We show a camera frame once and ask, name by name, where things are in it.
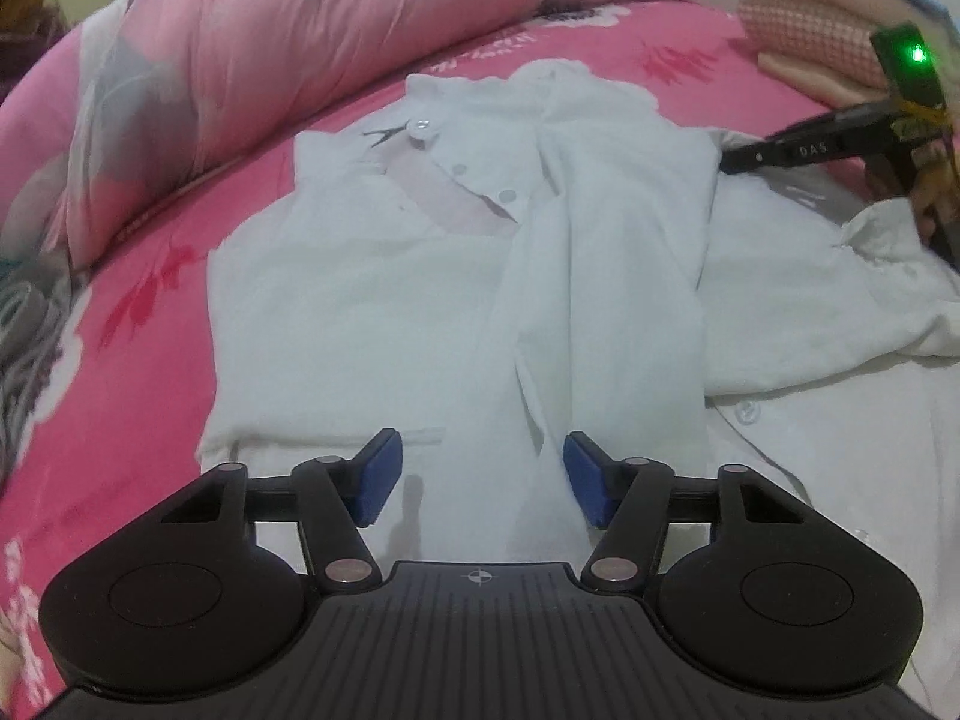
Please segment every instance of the shirt button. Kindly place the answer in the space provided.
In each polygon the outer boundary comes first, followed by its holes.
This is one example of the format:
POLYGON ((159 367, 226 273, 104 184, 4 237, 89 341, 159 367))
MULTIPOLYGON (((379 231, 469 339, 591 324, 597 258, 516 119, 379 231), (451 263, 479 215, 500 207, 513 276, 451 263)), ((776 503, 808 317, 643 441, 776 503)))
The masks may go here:
POLYGON ((752 425, 760 419, 760 403, 755 400, 745 400, 737 404, 733 413, 736 415, 736 421, 741 425, 752 425))

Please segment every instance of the white fabric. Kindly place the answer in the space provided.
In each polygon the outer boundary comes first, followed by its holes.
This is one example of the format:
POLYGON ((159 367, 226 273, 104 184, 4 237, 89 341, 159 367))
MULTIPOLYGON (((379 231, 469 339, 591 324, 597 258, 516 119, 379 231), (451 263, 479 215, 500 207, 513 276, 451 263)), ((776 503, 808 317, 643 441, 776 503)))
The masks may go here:
MULTIPOLYGON (((931 358, 960 353, 958 279, 906 201, 856 215, 819 170, 718 181, 733 135, 675 127, 575 63, 407 92, 299 136, 294 194, 210 256, 203 465, 239 442, 254 475, 280 474, 401 429, 404 479, 364 533, 389 569, 582 565, 596 533, 560 463, 570 430, 686 475, 750 464, 914 578, 931 624, 925 689, 906 685, 946 712, 960 367, 931 358)), ((260 535, 299 563, 294 533, 260 535)))

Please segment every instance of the ribbed black surface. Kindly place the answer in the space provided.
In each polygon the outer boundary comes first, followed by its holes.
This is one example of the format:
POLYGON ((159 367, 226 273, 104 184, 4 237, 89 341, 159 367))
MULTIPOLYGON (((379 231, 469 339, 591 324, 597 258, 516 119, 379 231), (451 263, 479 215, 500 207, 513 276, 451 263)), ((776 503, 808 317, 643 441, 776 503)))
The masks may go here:
POLYGON ((405 563, 335 597, 281 661, 179 704, 74 690, 47 720, 896 720, 928 718, 894 688, 786 702, 714 682, 630 599, 587 593, 563 565, 405 563))

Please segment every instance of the pink bedsheet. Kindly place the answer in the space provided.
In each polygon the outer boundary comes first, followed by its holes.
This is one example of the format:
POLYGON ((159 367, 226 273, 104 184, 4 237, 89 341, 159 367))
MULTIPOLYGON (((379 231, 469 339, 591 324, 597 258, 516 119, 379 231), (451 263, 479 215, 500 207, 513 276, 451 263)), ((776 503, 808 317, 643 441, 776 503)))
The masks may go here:
MULTIPOLYGON (((645 86, 678 124, 764 135, 822 110, 757 71, 732 16, 686 2, 534 20, 421 71, 507 76, 544 57, 645 86)), ((313 127, 336 131, 402 89, 397 76, 313 127)), ((288 139, 189 191, 118 248, 83 298, 0 506, 4 608, 27 654, 14 718, 32 716, 62 687, 37 630, 37 598, 51 577, 198 474, 194 450, 215 389, 205 258, 291 191, 292 156, 288 139)))

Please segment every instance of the checkered cloth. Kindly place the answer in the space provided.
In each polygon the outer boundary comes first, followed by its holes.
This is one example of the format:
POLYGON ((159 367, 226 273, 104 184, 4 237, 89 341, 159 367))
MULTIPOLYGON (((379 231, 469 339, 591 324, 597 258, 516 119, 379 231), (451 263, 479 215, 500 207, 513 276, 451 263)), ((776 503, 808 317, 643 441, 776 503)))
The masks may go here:
POLYGON ((813 0, 741 0, 737 15, 760 50, 824 65, 875 89, 887 88, 870 44, 877 25, 853 13, 813 0))

